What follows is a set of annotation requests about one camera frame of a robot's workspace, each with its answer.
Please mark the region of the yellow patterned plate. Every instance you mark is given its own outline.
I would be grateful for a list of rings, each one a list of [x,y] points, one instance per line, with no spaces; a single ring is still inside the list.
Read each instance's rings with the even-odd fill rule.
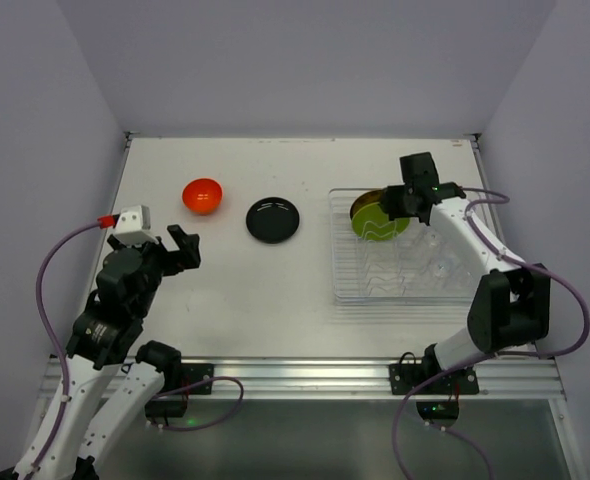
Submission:
[[[371,205],[378,204],[381,201],[383,195],[382,189],[369,190],[361,194],[355,199],[350,208],[350,215],[354,216],[362,208]]]

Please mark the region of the green plate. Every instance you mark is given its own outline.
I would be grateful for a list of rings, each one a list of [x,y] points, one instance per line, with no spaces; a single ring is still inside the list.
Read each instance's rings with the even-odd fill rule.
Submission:
[[[351,218],[353,232],[365,241],[393,240],[410,224],[409,218],[390,220],[378,203],[368,204],[357,210]]]

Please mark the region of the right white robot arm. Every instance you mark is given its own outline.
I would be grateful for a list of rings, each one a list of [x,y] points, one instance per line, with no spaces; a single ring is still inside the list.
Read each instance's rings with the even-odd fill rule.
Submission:
[[[399,366],[399,376],[415,387],[449,369],[506,348],[540,340],[549,332],[551,280],[535,271],[479,222],[462,187],[443,183],[432,155],[400,158],[403,183],[383,190],[379,204],[391,220],[415,218],[449,241],[478,279],[466,326],[428,346],[422,358]]]

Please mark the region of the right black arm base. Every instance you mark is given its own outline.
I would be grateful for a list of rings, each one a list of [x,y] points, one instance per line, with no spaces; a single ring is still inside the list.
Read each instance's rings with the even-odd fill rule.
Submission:
[[[405,352],[388,366],[391,393],[401,396],[439,374],[441,369],[434,352],[435,345],[424,351],[421,359],[412,352]],[[418,401],[416,409],[420,417],[429,423],[452,426],[459,417],[463,396],[480,393],[477,375],[472,367],[444,375],[425,385],[417,395],[443,396],[442,400]]]

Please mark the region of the black plate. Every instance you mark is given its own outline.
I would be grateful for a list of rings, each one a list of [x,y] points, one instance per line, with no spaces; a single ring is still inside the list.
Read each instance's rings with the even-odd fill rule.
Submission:
[[[249,208],[245,223],[248,232],[256,240],[265,244],[279,244],[297,232],[300,214],[289,200],[266,197]]]

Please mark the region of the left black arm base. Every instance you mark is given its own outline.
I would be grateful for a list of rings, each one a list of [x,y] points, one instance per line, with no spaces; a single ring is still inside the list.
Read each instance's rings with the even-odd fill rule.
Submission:
[[[170,382],[166,382],[161,393],[187,387],[214,376],[215,367],[212,363],[182,363],[179,373]],[[167,397],[155,397],[144,407],[145,416],[153,421],[162,421],[168,425],[171,419],[183,417],[188,409],[189,397],[210,395],[210,384],[199,386],[188,392]]]

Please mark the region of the orange plastic bowl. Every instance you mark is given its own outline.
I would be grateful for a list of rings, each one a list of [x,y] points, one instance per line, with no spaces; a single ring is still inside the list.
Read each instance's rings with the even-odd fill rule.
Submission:
[[[181,200],[194,214],[209,215],[221,205],[222,186],[211,178],[198,178],[190,181],[183,189]]]

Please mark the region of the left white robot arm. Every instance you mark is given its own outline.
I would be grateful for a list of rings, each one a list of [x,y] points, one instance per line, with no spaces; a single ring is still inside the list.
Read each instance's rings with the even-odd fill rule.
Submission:
[[[163,278],[201,263],[200,238],[178,225],[167,228],[177,248],[144,232],[115,232],[112,251],[96,275],[96,288],[57,350],[62,378],[39,430],[21,460],[0,479],[95,479],[102,464],[145,404],[165,385],[175,385],[181,354],[150,341],[137,352],[123,383],[103,397],[143,331]]]

